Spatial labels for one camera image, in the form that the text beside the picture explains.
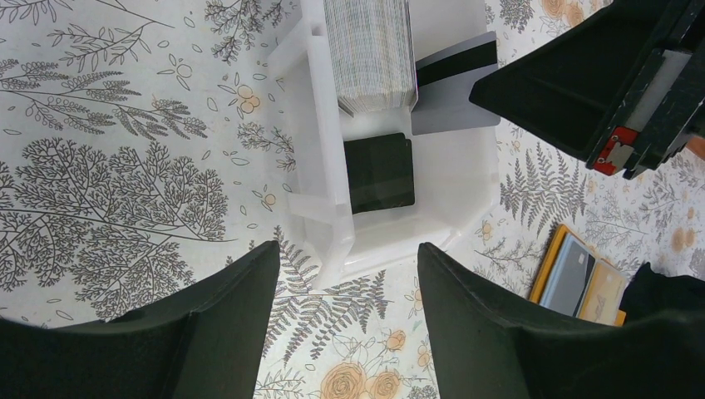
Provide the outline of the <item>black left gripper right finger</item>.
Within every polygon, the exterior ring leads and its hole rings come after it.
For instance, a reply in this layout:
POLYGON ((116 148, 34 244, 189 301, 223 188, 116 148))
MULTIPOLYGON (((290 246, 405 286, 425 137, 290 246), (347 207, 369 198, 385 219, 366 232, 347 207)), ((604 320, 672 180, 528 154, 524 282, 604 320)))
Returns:
POLYGON ((543 308, 433 244, 417 272, 442 398, 701 398, 704 314, 622 327, 543 308))

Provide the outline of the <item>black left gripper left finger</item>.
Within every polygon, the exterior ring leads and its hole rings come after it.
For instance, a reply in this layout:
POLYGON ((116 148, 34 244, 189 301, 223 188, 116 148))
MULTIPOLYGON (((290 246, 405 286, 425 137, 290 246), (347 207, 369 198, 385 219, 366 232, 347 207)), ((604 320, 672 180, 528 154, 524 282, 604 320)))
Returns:
POLYGON ((250 398, 280 267, 265 242, 110 322, 1 323, 4 398, 250 398))

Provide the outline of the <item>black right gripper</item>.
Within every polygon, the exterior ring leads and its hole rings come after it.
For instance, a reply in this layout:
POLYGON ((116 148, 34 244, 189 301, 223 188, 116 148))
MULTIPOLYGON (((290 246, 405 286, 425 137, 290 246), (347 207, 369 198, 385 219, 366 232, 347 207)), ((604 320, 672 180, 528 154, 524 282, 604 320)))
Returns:
POLYGON ((469 100, 604 175, 656 170, 704 136, 704 3, 615 1, 469 100))

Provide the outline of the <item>yellow leather card holder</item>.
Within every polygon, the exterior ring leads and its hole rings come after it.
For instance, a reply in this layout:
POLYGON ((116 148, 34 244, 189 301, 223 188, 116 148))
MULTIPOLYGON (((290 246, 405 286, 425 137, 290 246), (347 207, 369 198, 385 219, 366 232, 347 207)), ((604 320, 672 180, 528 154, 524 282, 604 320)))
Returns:
POLYGON ((568 226, 560 224, 539 267, 529 300, 591 323, 621 327, 628 276, 599 257, 568 226))

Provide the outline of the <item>yellow credit card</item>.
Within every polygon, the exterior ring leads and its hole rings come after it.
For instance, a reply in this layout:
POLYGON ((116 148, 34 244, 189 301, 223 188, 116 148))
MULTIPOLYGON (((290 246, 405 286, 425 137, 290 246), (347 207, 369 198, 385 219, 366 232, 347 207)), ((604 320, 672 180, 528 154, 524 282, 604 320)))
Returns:
POLYGON ((614 325, 627 283, 625 274, 610 264, 598 261, 586 286, 577 318, 592 323, 614 325))

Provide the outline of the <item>white card box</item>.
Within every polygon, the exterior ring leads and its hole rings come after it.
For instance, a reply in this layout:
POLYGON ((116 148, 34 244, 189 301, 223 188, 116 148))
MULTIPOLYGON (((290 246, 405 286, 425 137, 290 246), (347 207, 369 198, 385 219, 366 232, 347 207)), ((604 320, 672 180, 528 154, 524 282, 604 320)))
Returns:
POLYGON ((469 100, 496 61, 421 85, 414 107, 352 116, 334 87, 333 21, 321 1, 300 7, 269 75, 283 80, 296 160, 288 207, 320 261, 313 286, 407 261, 424 242, 454 246, 499 201, 500 119, 469 100))

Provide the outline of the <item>stack of white cards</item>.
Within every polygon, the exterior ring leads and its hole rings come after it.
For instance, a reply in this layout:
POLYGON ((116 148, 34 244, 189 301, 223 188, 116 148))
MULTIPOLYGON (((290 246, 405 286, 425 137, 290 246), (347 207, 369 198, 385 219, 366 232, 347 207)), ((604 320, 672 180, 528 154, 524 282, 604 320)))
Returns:
POLYGON ((407 1, 326 1, 324 11, 339 107, 370 113, 417 103, 407 1))

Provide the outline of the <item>black cloth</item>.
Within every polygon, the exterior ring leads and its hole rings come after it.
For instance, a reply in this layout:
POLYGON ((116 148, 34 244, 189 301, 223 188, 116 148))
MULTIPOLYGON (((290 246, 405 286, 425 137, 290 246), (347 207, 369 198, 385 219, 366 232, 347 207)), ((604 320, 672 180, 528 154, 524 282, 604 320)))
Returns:
POLYGON ((624 290, 624 325, 664 311, 703 311, 704 282, 688 275, 669 277, 643 264, 624 290))

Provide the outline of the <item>floral patterned table mat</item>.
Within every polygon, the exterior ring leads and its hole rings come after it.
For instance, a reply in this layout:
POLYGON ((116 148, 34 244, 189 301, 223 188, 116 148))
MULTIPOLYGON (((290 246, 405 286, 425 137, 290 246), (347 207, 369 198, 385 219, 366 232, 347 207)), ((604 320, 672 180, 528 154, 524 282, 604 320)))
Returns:
MULTIPOLYGON (((1 4, 1 316, 59 328, 106 321, 220 271, 268 240, 282 267, 255 353, 256 398, 437 398, 414 216, 391 261, 329 288, 289 195, 319 171, 313 112, 271 51, 300 1, 1 4)), ((603 177, 502 121, 442 140, 462 224, 450 254, 529 294, 555 226, 632 275, 704 276, 704 164, 684 151, 636 180, 603 177)))

